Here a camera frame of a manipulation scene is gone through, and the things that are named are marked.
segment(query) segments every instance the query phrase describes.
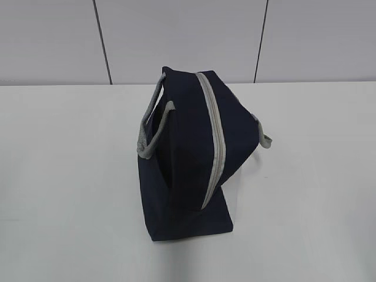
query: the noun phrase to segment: white wall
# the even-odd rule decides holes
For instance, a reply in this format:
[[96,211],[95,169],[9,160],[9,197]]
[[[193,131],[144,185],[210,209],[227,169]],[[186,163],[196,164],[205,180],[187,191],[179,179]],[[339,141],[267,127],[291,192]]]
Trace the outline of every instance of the white wall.
[[376,80],[376,1],[270,0],[258,82]]
[[106,84],[91,1],[2,0],[0,85]]
[[113,83],[155,83],[164,65],[253,80],[264,0],[97,0]]
[[[266,0],[96,0],[113,83],[253,81]],[[270,0],[256,82],[376,79],[374,0]],[[3,0],[0,85],[109,83],[90,0]]]

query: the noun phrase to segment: bag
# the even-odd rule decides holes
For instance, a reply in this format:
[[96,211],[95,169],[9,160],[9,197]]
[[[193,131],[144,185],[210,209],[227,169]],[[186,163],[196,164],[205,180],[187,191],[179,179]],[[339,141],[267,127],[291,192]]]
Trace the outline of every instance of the bag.
[[147,230],[153,241],[230,232],[221,185],[271,139],[215,72],[162,72],[137,141]]

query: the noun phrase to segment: zipper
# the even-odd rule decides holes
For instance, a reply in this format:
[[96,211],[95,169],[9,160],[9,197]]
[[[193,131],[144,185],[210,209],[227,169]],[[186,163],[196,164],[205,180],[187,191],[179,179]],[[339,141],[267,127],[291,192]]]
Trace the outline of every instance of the zipper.
[[199,79],[202,91],[204,93],[207,110],[209,112],[214,144],[213,166],[211,169],[209,184],[206,190],[204,202],[201,207],[201,209],[203,209],[210,201],[214,193],[214,190],[218,184],[218,181],[222,176],[224,163],[226,161],[226,143],[224,142],[221,118],[213,88],[208,78],[203,73],[196,73],[196,76]]

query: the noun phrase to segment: insulated bag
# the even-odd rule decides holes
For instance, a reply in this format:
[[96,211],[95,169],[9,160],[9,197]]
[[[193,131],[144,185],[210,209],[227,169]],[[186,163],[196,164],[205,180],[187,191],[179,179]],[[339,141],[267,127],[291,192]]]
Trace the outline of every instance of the insulated bag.
[[152,240],[232,231],[221,185],[258,144],[269,148],[271,139],[215,72],[163,67],[137,141]]

